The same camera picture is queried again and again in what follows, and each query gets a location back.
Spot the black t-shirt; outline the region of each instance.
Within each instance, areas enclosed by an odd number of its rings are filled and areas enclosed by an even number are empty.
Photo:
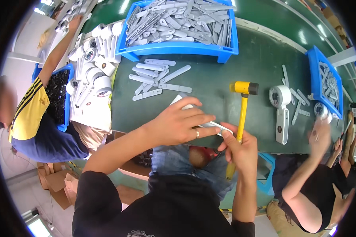
[[[174,237],[255,236],[254,223],[232,221],[202,180],[188,175],[149,178],[150,192],[121,212],[119,194],[104,174],[79,178],[72,233],[80,236]]]

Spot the hand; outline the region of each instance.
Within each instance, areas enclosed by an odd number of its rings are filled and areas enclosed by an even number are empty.
[[[76,15],[69,23],[69,30],[73,33],[75,33],[75,31],[77,31],[78,26],[80,24],[80,21],[82,19],[82,15]]]
[[[215,120],[214,115],[206,115],[198,108],[182,110],[189,104],[201,106],[202,103],[195,97],[185,97],[160,113],[155,119],[143,125],[152,139],[153,147],[160,145],[178,145],[197,138],[215,135],[220,132],[218,127],[192,127]]]
[[[343,149],[343,140],[340,140],[340,138],[337,139],[337,141],[334,143],[334,154],[338,156],[340,152]]]
[[[321,159],[331,143],[330,125],[327,120],[317,119],[310,135],[311,155]]]
[[[237,134],[237,126],[228,124],[225,122],[221,123],[222,126],[231,130],[234,134]],[[220,144],[218,150],[225,151],[225,159],[228,162],[234,162],[236,168],[239,170],[243,178],[251,179],[256,182],[257,176],[257,139],[256,137],[249,134],[246,130],[242,133],[242,143],[240,144],[232,134],[223,130],[222,135],[224,142]]]

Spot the blue crate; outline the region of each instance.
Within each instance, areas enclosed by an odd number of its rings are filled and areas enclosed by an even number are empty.
[[[52,75],[57,74],[58,72],[66,69],[70,70],[69,79],[67,81],[69,82],[71,79],[74,78],[74,66],[71,63],[54,71]],[[67,126],[70,124],[70,95],[66,92],[65,96],[66,98],[64,101],[64,124],[57,124],[57,129],[63,132],[66,132]]]
[[[274,169],[276,168],[276,159],[268,153],[258,153],[258,155],[269,162],[272,166],[268,177],[266,178],[266,183],[263,184],[260,180],[257,180],[257,187],[262,191],[265,192],[267,195],[274,195],[273,191],[273,184],[272,184],[272,176],[274,173]]]
[[[343,119],[343,89],[342,79],[339,74],[327,60],[326,56],[314,45],[314,48],[305,53],[309,57],[310,72],[311,72],[311,92],[313,98],[322,102],[328,110],[336,115],[339,119]],[[336,108],[331,102],[322,94],[322,76],[319,71],[319,61],[328,64],[330,72],[334,75],[339,90],[339,108]]]
[[[228,6],[232,6],[230,0],[216,0],[219,3],[223,3]],[[144,0],[135,2],[129,9],[127,18],[131,16],[133,10],[136,6],[145,7],[152,3],[153,0]],[[218,63],[226,63],[232,54],[239,54],[239,44],[237,38],[236,21],[235,14],[233,10],[228,10],[228,15],[232,19],[232,34],[231,34],[231,47],[217,46],[217,45],[205,45],[200,42],[162,42],[162,43],[149,43],[146,45],[137,45],[133,47],[126,47],[126,29],[128,26],[124,24],[123,30],[119,36],[119,41],[116,46],[116,55],[120,54],[127,59],[137,62],[139,61],[138,56],[140,55],[150,55],[150,54],[202,54],[210,56],[218,56]]]

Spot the ring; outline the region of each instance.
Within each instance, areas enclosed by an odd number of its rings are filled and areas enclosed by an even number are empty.
[[[195,129],[195,131],[197,132],[197,139],[199,138],[199,131],[197,129]]]

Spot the person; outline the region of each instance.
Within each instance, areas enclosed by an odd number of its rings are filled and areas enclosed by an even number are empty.
[[[199,108],[195,97],[185,97],[130,133],[108,143],[87,161],[79,178],[72,222],[80,236],[254,236],[257,189],[257,140],[246,131],[242,144],[222,131],[222,152],[202,169],[189,162],[189,148],[182,143],[215,135],[218,127],[195,128],[215,120]],[[222,123],[235,134],[237,127]],[[107,174],[137,154],[153,148],[149,193],[121,211],[119,193]],[[226,181],[228,162],[238,174],[232,223],[219,210],[220,200],[233,183]]]
[[[310,139],[311,153],[300,158],[304,162],[296,167],[296,155],[284,155],[276,159],[272,183],[275,197],[283,211],[302,230],[318,233],[332,229],[346,213],[355,189],[343,199],[343,184],[338,182],[334,171],[327,165],[319,164],[331,141],[330,126],[326,121],[317,120],[317,139]]]
[[[340,192],[344,197],[348,195],[353,188],[356,188],[356,162],[353,155],[356,147],[356,136],[349,149],[349,155],[342,156],[339,162],[335,163],[335,159],[341,153],[342,147],[343,140],[338,138],[334,144],[334,154],[330,156],[326,165],[334,171],[337,181],[341,184]]]
[[[52,50],[17,109],[5,76],[0,78],[0,122],[9,131],[9,142],[14,149],[39,162],[84,159],[101,144],[105,134],[109,134],[74,121],[62,132],[45,113],[50,103],[45,88],[80,21],[81,15],[71,20],[68,33]]]

